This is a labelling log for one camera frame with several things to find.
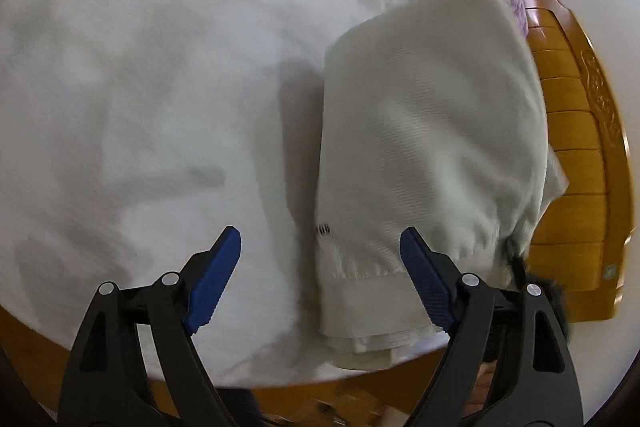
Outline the pale floral bed sheet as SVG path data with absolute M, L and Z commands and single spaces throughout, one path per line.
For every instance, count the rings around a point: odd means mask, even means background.
M 342 376 L 320 334 L 326 49 L 402 0 L 1 0 L 1 303 L 70 347 L 96 288 L 242 255 L 194 338 L 212 380 Z

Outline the cream white knit garment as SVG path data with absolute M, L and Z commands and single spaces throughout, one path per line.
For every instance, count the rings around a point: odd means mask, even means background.
M 461 272 L 507 288 L 567 179 L 525 26 L 506 0 L 416 0 L 326 52 L 316 211 L 321 330 L 341 369 L 437 348 L 400 259 L 415 228 Z

